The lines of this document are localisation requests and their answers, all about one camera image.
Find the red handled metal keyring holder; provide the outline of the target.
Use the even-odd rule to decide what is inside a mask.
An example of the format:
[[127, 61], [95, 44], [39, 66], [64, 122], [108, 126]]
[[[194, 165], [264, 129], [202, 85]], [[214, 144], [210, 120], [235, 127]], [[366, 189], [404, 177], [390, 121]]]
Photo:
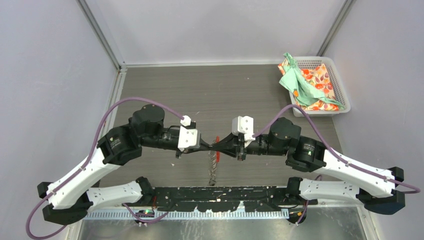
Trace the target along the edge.
[[214, 151], [214, 150], [209, 151], [208, 185], [210, 187], [215, 186], [217, 183], [217, 166], [218, 166], [218, 163], [220, 162], [220, 156], [221, 156], [221, 153], [219, 151]]

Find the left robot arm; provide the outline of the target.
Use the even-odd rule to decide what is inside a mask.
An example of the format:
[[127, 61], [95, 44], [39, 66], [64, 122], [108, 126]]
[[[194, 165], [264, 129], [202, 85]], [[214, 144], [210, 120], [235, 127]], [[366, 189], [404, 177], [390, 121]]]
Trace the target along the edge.
[[55, 182], [42, 182], [37, 190], [48, 197], [43, 218], [51, 223], [69, 225], [89, 212], [119, 204], [148, 207], [156, 196], [145, 177], [113, 187], [95, 184], [109, 173], [142, 155], [143, 147], [175, 151], [176, 156], [208, 151], [210, 145], [201, 138], [196, 124], [164, 127], [165, 111], [147, 104], [133, 113], [128, 123], [112, 128], [100, 138], [93, 154], [66, 176]]

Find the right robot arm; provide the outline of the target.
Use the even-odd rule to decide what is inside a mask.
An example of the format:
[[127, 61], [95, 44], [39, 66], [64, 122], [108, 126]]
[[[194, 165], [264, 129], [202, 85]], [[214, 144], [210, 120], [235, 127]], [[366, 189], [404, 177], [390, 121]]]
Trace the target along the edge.
[[333, 181], [290, 177], [285, 198], [291, 205], [303, 200], [336, 200], [362, 204], [380, 215], [393, 215], [405, 207], [405, 194], [397, 190], [404, 180], [401, 168], [376, 168], [348, 158], [321, 141], [302, 136], [301, 128], [284, 117], [272, 123], [267, 134], [257, 136], [251, 123], [251, 117], [236, 117], [232, 132], [211, 149], [239, 161], [247, 155], [283, 156], [293, 170], [334, 177]]

